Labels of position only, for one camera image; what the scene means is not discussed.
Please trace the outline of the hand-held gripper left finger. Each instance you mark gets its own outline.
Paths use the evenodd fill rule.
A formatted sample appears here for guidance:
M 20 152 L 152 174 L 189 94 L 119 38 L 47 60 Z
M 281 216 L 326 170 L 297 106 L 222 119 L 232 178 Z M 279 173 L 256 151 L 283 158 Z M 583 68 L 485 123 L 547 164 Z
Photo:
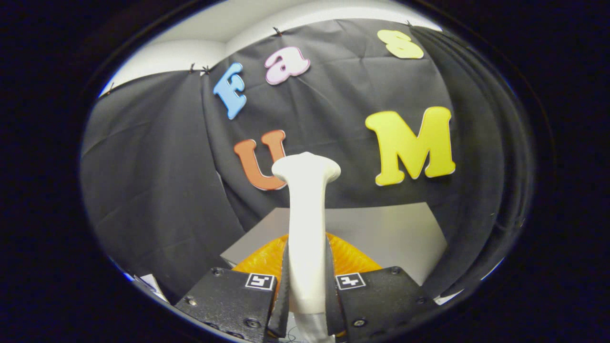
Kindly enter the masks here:
M 233 269 L 210 269 L 176 308 L 250 343 L 276 343 L 287 334 L 287 236 L 266 243 Z

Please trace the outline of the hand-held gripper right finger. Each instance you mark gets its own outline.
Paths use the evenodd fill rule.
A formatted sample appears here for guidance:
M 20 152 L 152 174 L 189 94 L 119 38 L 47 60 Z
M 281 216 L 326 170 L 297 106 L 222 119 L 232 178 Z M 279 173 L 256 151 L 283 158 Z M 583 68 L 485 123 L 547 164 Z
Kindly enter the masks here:
M 340 237 L 326 236 L 326 323 L 337 343 L 383 343 L 438 312 L 399 266 L 380 267 Z

